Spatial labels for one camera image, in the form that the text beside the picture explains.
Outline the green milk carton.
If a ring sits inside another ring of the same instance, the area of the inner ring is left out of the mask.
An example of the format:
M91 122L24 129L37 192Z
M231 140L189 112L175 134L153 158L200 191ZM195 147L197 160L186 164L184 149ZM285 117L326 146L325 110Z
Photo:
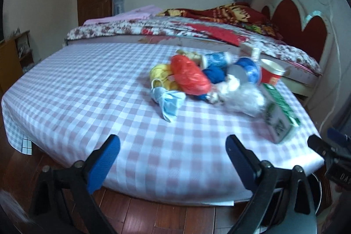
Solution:
M274 86L262 83L260 89L267 101L263 118L268 125L272 141L279 144L291 139L301 125L300 119Z

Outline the clear plastic bag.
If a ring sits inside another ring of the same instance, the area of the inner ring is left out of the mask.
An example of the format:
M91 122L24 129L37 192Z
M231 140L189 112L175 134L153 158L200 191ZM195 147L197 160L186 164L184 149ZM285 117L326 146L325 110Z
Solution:
M241 82L228 75L224 82L217 85L218 96L228 112L240 112L257 117L264 111L267 101L257 85Z

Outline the light blue face mask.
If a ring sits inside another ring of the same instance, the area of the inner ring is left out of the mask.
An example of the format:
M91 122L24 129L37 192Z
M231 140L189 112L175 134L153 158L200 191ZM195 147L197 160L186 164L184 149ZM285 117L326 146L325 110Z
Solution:
M161 114L167 122L172 122L176 119L178 111L186 99L184 92L167 90L158 78L151 81L150 96L161 108Z

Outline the red plastic bag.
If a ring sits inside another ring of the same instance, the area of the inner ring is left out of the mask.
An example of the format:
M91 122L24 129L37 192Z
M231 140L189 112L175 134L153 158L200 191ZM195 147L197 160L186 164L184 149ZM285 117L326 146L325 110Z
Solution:
M211 90L210 80L187 56L172 56L170 67L175 81L187 95L200 96Z

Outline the yellow plastic bag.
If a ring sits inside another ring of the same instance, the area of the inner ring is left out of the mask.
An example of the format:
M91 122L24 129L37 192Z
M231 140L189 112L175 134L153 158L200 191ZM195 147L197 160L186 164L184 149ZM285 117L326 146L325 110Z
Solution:
M163 86L166 90L181 91L180 86L174 79L174 74L171 70L170 64L158 64L154 66L149 72L150 82L154 81L154 86Z

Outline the beige paper ball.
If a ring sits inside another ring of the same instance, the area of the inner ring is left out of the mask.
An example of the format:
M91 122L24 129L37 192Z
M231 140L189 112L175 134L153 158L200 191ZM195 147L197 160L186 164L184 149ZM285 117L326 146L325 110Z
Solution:
M202 62L202 56L200 54L198 54L197 52L187 52L187 51L184 51L182 49L178 49L176 51L176 54L188 57L190 60L192 60L197 65L200 65Z

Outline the pink checkered tablecloth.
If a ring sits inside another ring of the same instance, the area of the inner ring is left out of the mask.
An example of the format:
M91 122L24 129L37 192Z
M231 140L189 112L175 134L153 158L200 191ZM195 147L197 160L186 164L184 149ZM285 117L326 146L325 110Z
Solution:
M192 98L174 121L165 121L150 95L149 72L175 52L174 46L141 43L62 48L3 95L10 145L24 154L37 145L70 166L115 134L121 150L104 185L146 200L180 204L231 204L251 197L226 152L226 138L232 134L275 167L299 165L310 174L322 166L322 158L307 145L317 129L281 82L277 89L301 127L280 144L272 142L264 120Z

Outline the red paper cup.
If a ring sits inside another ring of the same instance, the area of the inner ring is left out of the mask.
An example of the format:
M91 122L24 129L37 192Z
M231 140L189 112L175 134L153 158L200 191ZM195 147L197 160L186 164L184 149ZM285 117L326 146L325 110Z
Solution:
M262 83L275 86L284 73L285 69L278 63L269 59L261 59Z

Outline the blue white paper cup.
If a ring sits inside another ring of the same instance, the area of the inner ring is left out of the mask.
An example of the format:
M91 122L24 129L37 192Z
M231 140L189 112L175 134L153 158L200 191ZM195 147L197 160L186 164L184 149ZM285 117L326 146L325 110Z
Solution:
M234 64L228 66L227 74L237 78L240 84L247 82L259 84L261 82L261 68L248 57L238 58Z

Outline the dark blue plastic bag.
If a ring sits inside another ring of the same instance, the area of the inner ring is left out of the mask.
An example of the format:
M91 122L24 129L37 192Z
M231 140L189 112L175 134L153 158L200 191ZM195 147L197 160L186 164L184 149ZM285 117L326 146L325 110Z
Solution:
M215 103L218 101L218 93L215 91L215 84L224 82L226 79L226 73L221 68L213 65L203 69L202 72L212 84L211 91L204 95L195 96L195 99Z

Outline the red heart-shaped headboard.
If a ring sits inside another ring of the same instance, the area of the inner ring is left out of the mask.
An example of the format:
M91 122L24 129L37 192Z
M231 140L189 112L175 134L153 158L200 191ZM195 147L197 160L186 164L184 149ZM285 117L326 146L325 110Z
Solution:
M277 6L266 5L263 15L278 28L283 41L313 57L324 69L333 44L330 20L321 11L306 13L298 0L282 0Z

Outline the bed with floral quilt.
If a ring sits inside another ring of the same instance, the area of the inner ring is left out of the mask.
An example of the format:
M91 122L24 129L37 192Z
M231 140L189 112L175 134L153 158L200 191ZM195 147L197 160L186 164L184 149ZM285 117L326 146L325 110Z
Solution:
M205 39L219 41L235 48L244 44L248 48L258 48L264 58L276 60L286 69L284 76L289 80L314 88L322 76L322 68L316 59L281 40L233 25L191 18L152 17L84 24L68 32L66 41L121 35Z

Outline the wooden side cabinet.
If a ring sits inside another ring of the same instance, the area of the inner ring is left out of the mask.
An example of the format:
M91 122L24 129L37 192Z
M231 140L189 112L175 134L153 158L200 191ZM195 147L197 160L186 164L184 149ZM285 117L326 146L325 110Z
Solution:
M1 41L1 93L4 94L23 74L23 69L34 64L29 41L30 31L24 31Z

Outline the red patterned blanket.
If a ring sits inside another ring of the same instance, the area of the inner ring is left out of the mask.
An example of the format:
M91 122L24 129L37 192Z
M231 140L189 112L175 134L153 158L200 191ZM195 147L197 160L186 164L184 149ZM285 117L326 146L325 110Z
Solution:
M267 16L251 8L246 2L234 2L205 10L170 8L158 13L157 16L186 17L214 23L229 24L277 40L283 39L278 28Z

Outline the pink folded sheet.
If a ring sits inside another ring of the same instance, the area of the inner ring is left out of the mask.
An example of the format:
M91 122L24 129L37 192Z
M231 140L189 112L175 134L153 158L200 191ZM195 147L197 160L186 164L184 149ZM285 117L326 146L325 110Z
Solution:
M159 7L156 7L155 5L148 5L145 7L133 9L126 13L117 14L112 17L89 19L89 20L86 20L83 23L83 25L103 24L103 23L110 23L114 21L124 21L124 20L145 20L157 15L161 11L162 9Z

